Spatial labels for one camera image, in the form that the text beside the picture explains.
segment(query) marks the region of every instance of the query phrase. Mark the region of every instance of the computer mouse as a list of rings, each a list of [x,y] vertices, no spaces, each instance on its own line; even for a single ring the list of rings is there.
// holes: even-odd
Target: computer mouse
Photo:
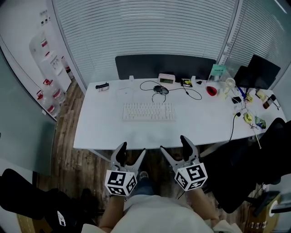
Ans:
[[[215,96],[217,94],[217,89],[215,89],[212,86],[207,86],[206,90],[207,90],[208,94],[211,96]]]
[[[161,95],[167,95],[167,94],[169,94],[169,90],[167,88],[165,88],[164,86],[155,86],[154,87],[154,91],[156,93],[161,94]]]

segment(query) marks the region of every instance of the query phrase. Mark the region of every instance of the white keyboard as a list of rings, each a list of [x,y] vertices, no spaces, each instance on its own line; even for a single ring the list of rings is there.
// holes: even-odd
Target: white keyboard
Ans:
[[[170,103],[125,103],[124,121],[174,121],[174,104]]]

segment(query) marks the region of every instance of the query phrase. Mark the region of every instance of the digital clock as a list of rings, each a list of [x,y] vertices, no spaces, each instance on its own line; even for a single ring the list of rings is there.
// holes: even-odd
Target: digital clock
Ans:
[[[175,82],[175,75],[159,74],[159,82],[173,84]]]

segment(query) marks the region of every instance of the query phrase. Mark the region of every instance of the wooden floor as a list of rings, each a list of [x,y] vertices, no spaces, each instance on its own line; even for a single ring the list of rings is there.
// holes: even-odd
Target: wooden floor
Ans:
[[[109,163],[99,158],[88,150],[76,150],[73,148],[78,117],[84,100],[84,95],[73,81],[68,89],[66,101],[61,107],[57,119],[55,138],[51,159],[51,175],[39,174],[37,187],[47,191],[58,188],[71,198],[80,198],[84,188],[89,188],[98,200],[98,209],[104,209],[108,201],[109,193],[104,186],[105,172]],[[172,154],[180,156],[179,148],[171,150]],[[129,163],[135,159],[140,151],[128,151]],[[181,188],[173,181],[173,173],[167,166],[164,157],[158,150],[148,150],[146,159],[142,164],[144,170],[149,172],[150,178],[154,181],[156,191],[162,196],[178,197],[182,194]],[[218,203],[211,193],[207,194],[209,200],[215,207]],[[186,201],[183,195],[180,200]],[[234,213],[226,214],[223,210],[217,209],[221,219],[229,223],[237,223],[242,229],[247,218],[248,204],[243,203]]]

